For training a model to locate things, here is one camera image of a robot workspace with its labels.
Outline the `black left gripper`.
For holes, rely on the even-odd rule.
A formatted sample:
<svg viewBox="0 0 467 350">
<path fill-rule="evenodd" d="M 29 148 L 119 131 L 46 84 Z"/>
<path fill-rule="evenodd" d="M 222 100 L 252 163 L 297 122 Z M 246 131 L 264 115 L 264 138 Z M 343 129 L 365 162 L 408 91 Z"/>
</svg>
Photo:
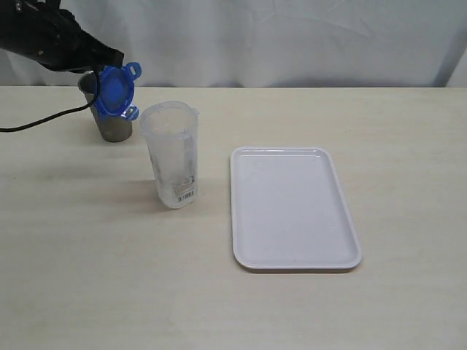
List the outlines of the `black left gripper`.
<svg viewBox="0 0 467 350">
<path fill-rule="evenodd" d="M 92 39 L 59 1 L 2 1 L 1 49 L 51 71 L 120 69 L 124 54 Z"/>
</svg>

